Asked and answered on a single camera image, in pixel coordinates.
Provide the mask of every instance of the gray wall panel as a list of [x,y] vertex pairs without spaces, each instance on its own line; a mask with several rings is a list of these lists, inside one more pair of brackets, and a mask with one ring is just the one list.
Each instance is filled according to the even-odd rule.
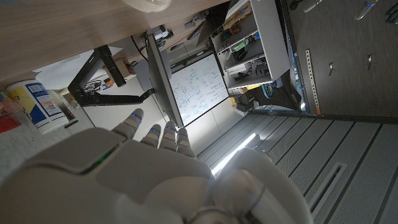
[[246,127],[248,124],[250,124],[254,119],[256,119],[258,115],[247,115],[247,118],[242,121],[239,125],[237,125],[234,129],[229,130],[228,133],[224,137],[220,137],[219,141],[214,144],[213,146],[209,146],[208,149],[205,149],[205,153],[203,153],[199,157],[199,161],[206,161],[210,156],[212,156],[217,150],[219,150],[221,147],[223,147],[229,140],[235,137],[244,127]]
[[384,124],[330,223],[374,223],[398,165],[398,126]]
[[235,150],[242,142],[244,142],[252,133],[258,133],[264,129],[275,117],[259,116],[243,128],[235,137],[229,140],[224,146],[219,148],[205,163],[212,166],[219,159],[223,159],[229,154],[229,151]]
[[282,156],[294,145],[300,136],[310,127],[314,119],[302,118],[294,127],[269,151],[272,161],[279,161]]
[[313,147],[320,136],[326,131],[332,121],[317,119],[308,130],[293,145],[289,152],[277,163],[285,174],[289,175],[300,163],[309,150]]
[[259,147],[269,152],[299,120],[300,118],[287,118],[272,134],[263,140]]
[[298,165],[290,179],[304,193],[315,179],[320,169],[335,151],[353,122],[335,121],[323,134],[312,150]]
[[347,167],[335,188],[331,191],[325,203],[320,205],[322,208],[318,212],[318,215],[314,218],[315,223],[323,223],[325,221],[332,206],[334,206],[338,196],[357,166],[361,156],[374,137],[378,127],[380,127],[380,124],[356,123],[352,130],[348,133],[347,137],[344,139],[343,143],[341,143],[333,157],[330,159],[329,163],[325,166],[322,173],[318,176],[317,180],[308,191],[308,194],[306,194],[305,199],[307,202],[309,202],[315,192],[318,190],[319,186],[322,184],[323,180],[325,180],[325,177],[328,175],[332,167],[337,162],[347,164]]
[[398,222],[398,179],[394,184],[391,196],[387,201],[386,208],[381,216],[381,224],[395,224]]

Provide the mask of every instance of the tool on wall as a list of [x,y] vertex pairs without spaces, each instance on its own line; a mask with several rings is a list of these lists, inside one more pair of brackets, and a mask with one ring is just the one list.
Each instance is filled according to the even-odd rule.
[[368,55],[368,71],[371,70],[371,65],[372,65],[372,55]]
[[315,107],[317,108],[317,115],[321,115],[321,108],[319,106],[317,88],[315,86],[315,79],[313,76],[313,67],[311,63],[310,49],[305,50],[305,58],[307,59],[308,74],[310,75],[311,90],[313,93],[313,99],[315,100]]
[[360,10],[355,14],[355,19],[360,20],[362,19],[366,13],[368,13],[371,8],[378,2],[378,0],[369,0],[363,2],[362,6],[360,7]]
[[333,62],[329,64],[329,68],[330,68],[329,76],[331,76],[331,72],[333,71]]
[[317,6],[319,3],[321,3],[323,0],[309,0],[307,1],[306,5],[304,6],[304,12],[309,12],[311,9],[313,9],[315,6]]

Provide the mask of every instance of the whiteboard frame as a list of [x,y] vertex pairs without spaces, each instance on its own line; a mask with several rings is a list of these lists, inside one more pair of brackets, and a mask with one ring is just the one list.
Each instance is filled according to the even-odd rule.
[[[215,59],[216,59],[216,62],[217,62],[217,65],[218,65],[218,69],[220,70],[221,77],[222,77],[222,79],[223,79],[223,83],[224,83],[224,86],[225,86],[225,90],[226,90],[226,92],[228,93],[228,96],[227,96],[225,99],[221,100],[221,101],[220,101],[219,103],[217,103],[216,105],[214,105],[212,108],[206,110],[206,111],[205,111],[204,113],[202,113],[199,117],[195,118],[193,121],[189,122],[188,124],[185,125],[184,122],[182,121],[182,125],[183,125],[184,128],[186,128],[188,125],[192,124],[192,123],[195,122],[197,119],[199,119],[199,118],[202,117],[203,115],[207,114],[207,113],[208,113],[209,111],[211,111],[213,108],[215,108],[215,107],[218,106],[220,103],[224,102],[226,99],[229,98],[228,87],[226,86],[225,79],[224,79],[224,71],[223,71],[223,69],[221,68],[221,64],[220,64],[220,61],[218,60],[218,57],[217,57],[217,54],[216,54],[216,52],[215,52],[214,47],[213,47],[213,53],[212,53],[212,54],[209,54],[208,56],[206,56],[206,57],[204,57],[204,58],[202,58],[202,59],[200,59],[200,60],[198,60],[198,61],[196,61],[196,62],[194,62],[194,63],[197,63],[197,62],[199,62],[199,61],[201,61],[201,60],[203,60],[203,59],[205,59],[205,58],[207,58],[207,57],[210,57],[210,56],[212,56],[212,55],[214,55],[214,57],[215,57]],[[177,100],[176,100],[175,97],[174,97],[174,93],[173,93],[173,98],[174,98],[174,102],[177,103]],[[181,117],[181,113],[180,113],[180,109],[179,109],[179,108],[178,108],[178,115],[180,116],[180,119],[182,120],[182,117]]]

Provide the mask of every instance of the plastic container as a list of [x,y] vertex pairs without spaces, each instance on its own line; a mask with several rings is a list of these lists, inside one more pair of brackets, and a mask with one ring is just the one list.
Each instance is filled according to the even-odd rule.
[[68,119],[37,80],[26,80],[7,87],[9,96],[24,110],[33,125],[47,134],[68,123]]
[[126,4],[142,12],[160,12],[165,10],[172,0],[123,0]]

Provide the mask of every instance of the perforated metal strip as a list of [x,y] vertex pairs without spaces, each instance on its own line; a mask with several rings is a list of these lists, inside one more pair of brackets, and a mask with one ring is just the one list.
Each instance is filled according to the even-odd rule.
[[307,59],[308,73],[310,74],[311,90],[312,90],[313,98],[315,100],[315,107],[317,108],[317,115],[321,115],[321,109],[319,107],[319,101],[318,101],[317,87],[315,86],[315,78],[313,76],[313,68],[312,68],[312,64],[311,64],[310,49],[305,50],[305,57]]

